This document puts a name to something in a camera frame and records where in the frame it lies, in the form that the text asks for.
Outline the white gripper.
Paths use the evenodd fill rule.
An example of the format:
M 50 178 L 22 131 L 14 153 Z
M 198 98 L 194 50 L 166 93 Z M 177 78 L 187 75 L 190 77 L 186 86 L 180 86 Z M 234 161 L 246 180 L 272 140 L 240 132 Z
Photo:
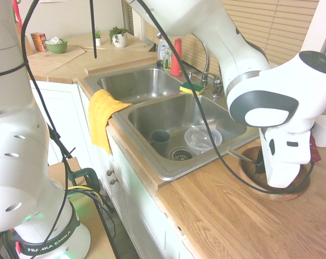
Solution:
M 298 140 L 289 133 L 260 128 L 261 147 L 256 159 L 255 174 L 264 174 L 269 186 L 286 188 L 300 171 Z

